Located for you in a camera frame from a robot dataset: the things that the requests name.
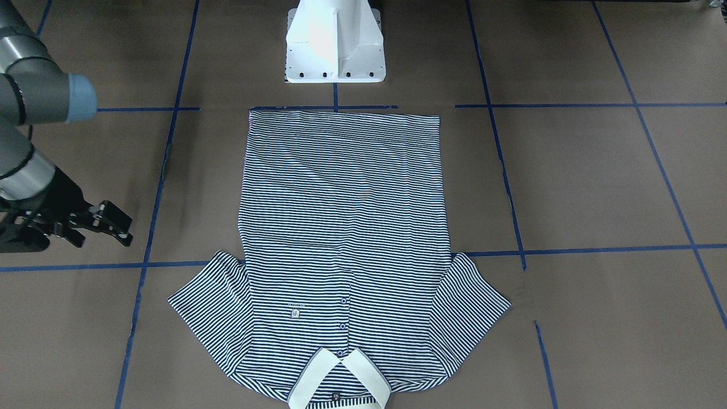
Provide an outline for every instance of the striped shirt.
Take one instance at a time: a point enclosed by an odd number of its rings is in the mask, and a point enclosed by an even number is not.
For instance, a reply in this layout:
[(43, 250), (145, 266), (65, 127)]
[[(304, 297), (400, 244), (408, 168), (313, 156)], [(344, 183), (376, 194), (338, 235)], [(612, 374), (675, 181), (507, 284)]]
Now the striped shirt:
[(510, 307), (450, 253), (436, 116), (251, 111), (238, 230), (169, 298), (229, 378), (292, 409), (452, 377)]

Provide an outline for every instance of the floor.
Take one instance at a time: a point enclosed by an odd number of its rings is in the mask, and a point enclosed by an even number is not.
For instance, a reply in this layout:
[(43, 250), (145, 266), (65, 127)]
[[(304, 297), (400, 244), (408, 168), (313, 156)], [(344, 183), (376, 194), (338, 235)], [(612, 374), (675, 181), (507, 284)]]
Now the floor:
[(387, 80), (336, 87), (283, 81), (294, 0), (15, 3), (101, 107), (33, 142), (135, 240), (0, 258), (0, 407), (285, 407), (226, 379), (165, 301), (216, 250), (244, 257), (257, 107), (441, 116), (452, 250), (514, 308), (388, 408), (724, 408), (718, 8), (387, 1)]

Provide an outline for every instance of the white mounting bracket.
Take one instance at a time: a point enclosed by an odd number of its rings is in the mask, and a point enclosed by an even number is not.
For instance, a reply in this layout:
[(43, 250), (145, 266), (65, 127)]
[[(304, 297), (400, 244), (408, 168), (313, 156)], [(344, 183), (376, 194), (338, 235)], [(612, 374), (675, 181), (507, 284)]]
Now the white mounting bracket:
[(300, 0), (288, 13), (286, 80), (384, 81), (380, 21), (367, 0)]

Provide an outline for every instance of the shirt sleeve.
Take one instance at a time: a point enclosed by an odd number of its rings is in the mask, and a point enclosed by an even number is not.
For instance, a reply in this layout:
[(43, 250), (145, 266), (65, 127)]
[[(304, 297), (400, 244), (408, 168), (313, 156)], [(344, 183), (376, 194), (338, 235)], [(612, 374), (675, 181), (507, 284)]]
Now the shirt sleeve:
[(167, 301), (230, 376), (252, 339), (253, 305), (245, 265), (230, 254), (217, 252)]
[(494, 323), (510, 308), (464, 254), (457, 254), (434, 296), (430, 342), (449, 376), (459, 369)]

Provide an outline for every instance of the white collar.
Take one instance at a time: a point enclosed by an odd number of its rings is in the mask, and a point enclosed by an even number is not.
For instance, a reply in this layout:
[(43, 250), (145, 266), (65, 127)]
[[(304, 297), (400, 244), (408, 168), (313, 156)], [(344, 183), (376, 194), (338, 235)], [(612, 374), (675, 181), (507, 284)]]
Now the white collar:
[(298, 382), (290, 391), (288, 396), (290, 409), (305, 409), (323, 379), (338, 364), (343, 364), (376, 400), (376, 403), (371, 405), (349, 405), (338, 406), (338, 408), (384, 409), (389, 395), (391, 395), (389, 383), (376, 365), (358, 348), (342, 359), (328, 349), (319, 349), (310, 358), (303, 373), (300, 374)]

